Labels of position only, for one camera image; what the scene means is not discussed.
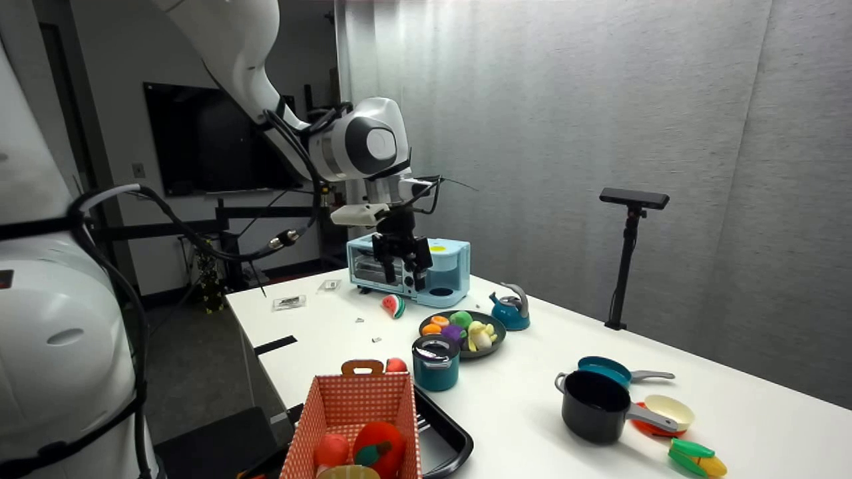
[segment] white robot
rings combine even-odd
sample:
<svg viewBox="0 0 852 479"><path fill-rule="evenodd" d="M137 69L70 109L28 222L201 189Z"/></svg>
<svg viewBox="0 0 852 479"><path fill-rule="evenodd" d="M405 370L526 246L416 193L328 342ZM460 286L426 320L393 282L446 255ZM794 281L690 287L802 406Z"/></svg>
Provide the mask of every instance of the white robot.
<svg viewBox="0 0 852 479"><path fill-rule="evenodd" d="M437 182L410 175L410 144L393 102L369 100L309 126L264 72L276 38L276 0L153 5L313 189L320 178L366 183L369 203L336 211L338 227L373 227L393 255L428 270L410 206ZM147 189L70 194L0 46L0 479L159 478L135 410L143 402L143 347L128 342L108 263L79 249L88 246L88 211L124 193ZM293 231L279 235L264 253L293 241Z"/></svg>

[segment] black pot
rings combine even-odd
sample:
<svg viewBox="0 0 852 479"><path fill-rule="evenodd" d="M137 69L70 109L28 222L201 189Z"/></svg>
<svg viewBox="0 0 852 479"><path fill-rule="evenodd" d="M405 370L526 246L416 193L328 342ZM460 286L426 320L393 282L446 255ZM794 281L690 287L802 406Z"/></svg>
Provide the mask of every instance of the black pot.
<svg viewBox="0 0 852 479"><path fill-rule="evenodd" d="M594 446L618 443L629 418L653 424L663 432L679 432L682 427L665 416L634 407L626 386L606 375L574 370L558 374L553 386L561 391L561 422L570 432Z"/></svg>

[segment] plate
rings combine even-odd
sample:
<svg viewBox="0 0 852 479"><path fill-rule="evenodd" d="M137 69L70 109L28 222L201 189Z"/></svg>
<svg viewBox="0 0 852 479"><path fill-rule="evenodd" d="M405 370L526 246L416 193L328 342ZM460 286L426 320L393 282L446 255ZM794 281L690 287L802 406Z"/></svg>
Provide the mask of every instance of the plate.
<svg viewBox="0 0 852 479"><path fill-rule="evenodd" d="M421 330L424 330L424 324L430 320L430 317L453 317L456 311L437 311L437 314L428 314L421 324L418 324L418 335L421 335ZM476 323L481 323L481 324L492 324L494 327L494 342L492 342L492 347L489 350L484 350L484 351L470 351L469 350L469 342L460 342L460 354L458 354L458 359L460 363L474 363L474 359L481 359L481 356L489 356L489 354L494 354L499 347L503 347L503 342L506 342L506 327L499 324L499 323L494 323L492 317L486 317L486 314L481 314L481 311L469 311Z"/></svg>

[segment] television screen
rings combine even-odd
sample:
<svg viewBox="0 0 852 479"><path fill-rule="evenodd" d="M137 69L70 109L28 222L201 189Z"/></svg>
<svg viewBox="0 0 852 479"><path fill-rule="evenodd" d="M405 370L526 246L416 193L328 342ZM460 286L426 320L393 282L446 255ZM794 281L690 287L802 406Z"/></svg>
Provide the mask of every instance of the television screen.
<svg viewBox="0 0 852 479"><path fill-rule="evenodd" d="M143 84L143 97L168 198L301 187L288 161L224 90Z"/></svg>

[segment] red plastic basket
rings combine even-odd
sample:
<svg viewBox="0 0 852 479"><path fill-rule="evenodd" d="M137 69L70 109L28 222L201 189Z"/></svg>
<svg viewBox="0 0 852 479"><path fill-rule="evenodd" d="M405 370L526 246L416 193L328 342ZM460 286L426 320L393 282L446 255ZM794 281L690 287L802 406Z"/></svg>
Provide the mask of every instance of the red plastic basket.
<svg viewBox="0 0 852 479"><path fill-rule="evenodd" d="M325 434L353 443L365 424L386 422L405 434L405 464L398 479L421 478L421 447L416 430L416 395L406 374L386 375L381 363L344 363L340 375L317 375L302 406L294 438L279 479L313 479L313 450Z"/></svg>

